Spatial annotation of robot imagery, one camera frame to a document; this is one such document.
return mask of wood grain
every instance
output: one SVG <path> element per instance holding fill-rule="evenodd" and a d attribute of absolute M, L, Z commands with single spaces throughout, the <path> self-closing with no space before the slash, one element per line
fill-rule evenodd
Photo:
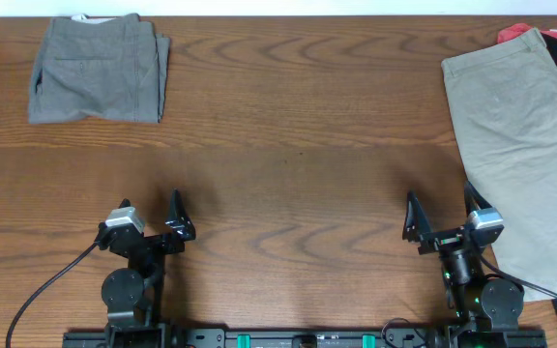
<path fill-rule="evenodd" d="M 409 189 L 436 225 L 463 219 L 440 62 L 557 17 L 148 19 L 172 41 L 161 124 L 30 126 L 48 19 L 0 18 L 0 347 L 122 198 L 160 233 L 172 188 L 198 231 L 168 261 L 163 311 L 178 322 L 379 328 L 454 315 L 437 258 L 400 239 Z M 102 281 L 124 266 L 94 251 L 30 306 L 14 346 L 101 328 Z M 526 305 L 521 323 L 557 347 L 550 302 Z"/>

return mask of white tag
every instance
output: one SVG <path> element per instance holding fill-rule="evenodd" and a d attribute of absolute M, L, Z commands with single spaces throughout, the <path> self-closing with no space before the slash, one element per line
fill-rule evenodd
<path fill-rule="evenodd" d="M 85 14 L 75 14 L 71 17 L 71 19 L 81 23 L 100 24 L 115 18 L 88 18 Z"/>

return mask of wire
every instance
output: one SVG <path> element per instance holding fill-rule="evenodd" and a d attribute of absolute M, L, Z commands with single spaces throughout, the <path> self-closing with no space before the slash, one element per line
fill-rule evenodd
<path fill-rule="evenodd" d="M 382 328 L 382 338 L 384 339 L 384 341 L 386 341 L 386 344 L 388 344 L 389 346 L 391 346 L 391 348 L 398 348 L 398 347 L 395 346 L 395 345 L 393 345 L 393 343 L 389 342 L 388 339 L 386 339 L 386 327 L 387 327 L 389 324 L 391 324 L 392 322 L 397 321 L 397 320 L 402 320 L 402 321 L 406 322 L 408 325 L 412 325 L 412 323 L 410 323 L 409 320 L 407 320 L 407 319 L 405 319 L 405 318 L 398 318 L 398 317 L 397 317 L 397 318 L 393 318 L 393 319 L 387 321 L 386 324 L 384 324 L 384 327 Z M 426 346 L 426 339 L 425 339 L 425 337 L 424 337 L 421 333 L 419 333 L 417 329 L 413 329 L 413 328 L 410 328 L 410 329 L 414 330 L 414 333 L 416 333 L 416 335 L 417 335 L 418 337 L 420 337 L 421 340 L 424 342 L 424 344 L 422 344 L 422 345 L 420 345 L 420 346 L 416 346 L 415 348 L 425 347 L 425 346 Z"/>
<path fill-rule="evenodd" d="M 474 241 L 473 245 L 474 245 L 474 247 L 478 250 L 478 245 L 476 244 L 476 241 L 474 240 L 474 238 L 472 238 L 472 236 L 470 236 L 470 238 L 472 239 L 472 241 Z M 510 281 L 512 281 L 512 282 L 514 282 L 514 283 L 517 283 L 517 284 L 519 284 L 519 285 L 521 285 L 521 286 L 525 286 L 525 287 L 529 287 L 529 288 L 531 288 L 531 289 L 537 290 L 537 291 L 539 291 L 539 292 L 541 292 L 541 293 L 543 293 L 543 294 L 545 294 L 545 295 L 547 295 L 547 296 L 550 296 L 550 297 L 552 297 L 552 298 L 554 298 L 554 299 L 557 299 L 557 293 L 555 293 L 555 292 L 553 292 L 553 291 L 551 291 L 551 290 L 547 290 L 547 289 L 545 289 L 545 288 L 543 288 L 543 287 L 540 287 L 539 285 L 533 284 L 533 283 L 531 283 L 531 282 L 529 282 L 529 281 L 525 281 L 525 280 L 523 280 L 523 279 L 519 279 L 519 278 L 516 277 L 516 276 L 512 276 L 512 275 L 509 275 L 509 274 L 507 274 L 507 273 L 504 273 L 504 272 L 500 271 L 497 267 L 495 267 L 495 266 L 493 266 L 491 263 L 489 263 L 489 261 L 487 261 L 487 260 L 483 257 L 483 255 L 482 255 L 480 252 L 477 252 L 477 255 L 479 255 L 479 258 L 481 259 L 481 262 L 482 262 L 485 266 L 487 266 L 491 271 L 493 271 L 494 273 L 496 273 L 496 274 L 502 276 L 503 278 L 505 278 L 505 279 L 507 279 L 507 280 L 510 280 Z"/>
<path fill-rule="evenodd" d="M 12 347 L 12 332 L 15 330 L 16 323 L 18 323 L 18 319 L 20 319 L 20 316 L 23 315 L 25 309 L 27 309 L 27 307 L 32 302 L 34 302 L 34 300 L 36 300 L 38 295 L 40 295 L 44 291 L 44 289 L 46 289 L 50 284 L 55 282 L 55 280 L 63 276 L 72 267 L 76 266 L 76 264 L 79 263 L 85 256 L 87 256 L 97 245 L 98 243 L 94 242 L 90 247 L 88 247 L 85 251 L 83 251 L 83 253 L 78 255 L 78 257 L 70 265 L 66 266 L 66 268 L 64 268 L 63 270 L 59 271 L 57 275 L 54 275 L 53 278 L 49 279 L 43 286 L 41 286 L 38 290 L 36 290 L 36 292 L 29 299 L 27 299 L 25 304 L 18 310 L 15 319 L 13 319 L 12 323 L 10 324 L 10 328 L 8 329 L 8 335 L 6 335 L 6 348 Z"/>

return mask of white wall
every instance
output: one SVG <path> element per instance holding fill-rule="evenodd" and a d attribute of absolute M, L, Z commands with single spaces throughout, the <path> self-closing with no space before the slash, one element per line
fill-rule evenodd
<path fill-rule="evenodd" d="M 557 0 L 0 0 L 0 16 L 557 15 Z"/>

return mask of gray cloth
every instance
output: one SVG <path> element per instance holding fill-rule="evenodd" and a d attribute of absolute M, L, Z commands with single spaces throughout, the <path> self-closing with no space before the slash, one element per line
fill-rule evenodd
<path fill-rule="evenodd" d="M 53 18 L 31 76 L 29 123 L 159 122 L 168 52 L 169 38 L 136 14 L 101 24 Z"/>
<path fill-rule="evenodd" d="M 504 218 L 493 244 L 500 269 L 557 292 L 557 68 L 541 34 L 442 68 L 468 179 Z"/>

